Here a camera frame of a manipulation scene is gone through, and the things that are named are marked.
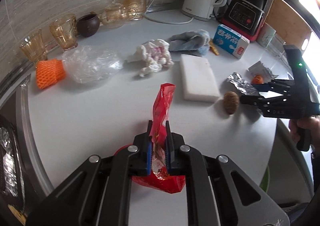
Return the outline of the person's right hand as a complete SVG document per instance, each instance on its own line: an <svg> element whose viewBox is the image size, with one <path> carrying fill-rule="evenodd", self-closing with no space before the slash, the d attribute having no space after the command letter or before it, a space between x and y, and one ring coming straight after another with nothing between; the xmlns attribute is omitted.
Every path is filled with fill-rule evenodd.
<svg viewBox="0 0 320 226"><path fill-rule="evenodd" d="M300 136L298 134L298 128L303 128L306 130L310 130L311 132L311 142L313 145L313 152L315 155L319 156L319 116L301 118L298 120L291 119L289 121L289 129L292 140L297 143L300 140Z"/></svg>

